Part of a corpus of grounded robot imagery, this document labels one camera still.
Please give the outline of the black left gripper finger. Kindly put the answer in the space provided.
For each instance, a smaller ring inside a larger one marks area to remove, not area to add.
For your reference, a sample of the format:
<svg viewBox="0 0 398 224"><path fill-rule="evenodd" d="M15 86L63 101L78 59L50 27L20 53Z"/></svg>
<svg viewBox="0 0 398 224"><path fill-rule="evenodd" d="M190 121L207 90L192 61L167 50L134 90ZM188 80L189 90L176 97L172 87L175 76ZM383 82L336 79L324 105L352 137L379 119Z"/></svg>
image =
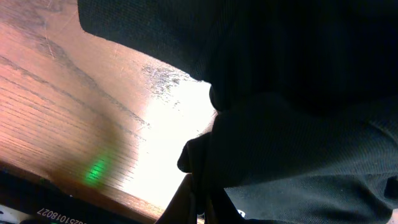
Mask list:
<svg viewBox="0 0 398 224"><path fill-rule="evenodd" d="M187 174L164 213L155 224L197 224L196 197L193 177Z"/></svg>

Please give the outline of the black polo shirt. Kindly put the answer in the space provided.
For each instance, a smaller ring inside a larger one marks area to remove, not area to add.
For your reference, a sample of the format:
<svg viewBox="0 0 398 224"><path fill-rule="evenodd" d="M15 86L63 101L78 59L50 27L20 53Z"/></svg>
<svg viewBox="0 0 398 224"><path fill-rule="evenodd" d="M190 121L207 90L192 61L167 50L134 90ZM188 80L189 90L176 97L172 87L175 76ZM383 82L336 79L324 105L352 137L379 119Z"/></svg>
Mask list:
<svg viewBox="0 0 398 224"><path fill-rule="evenodd" d="M210 84L177 162L206 223L387 223L397 208L397 2L78 2L84 31Z"/></svg>

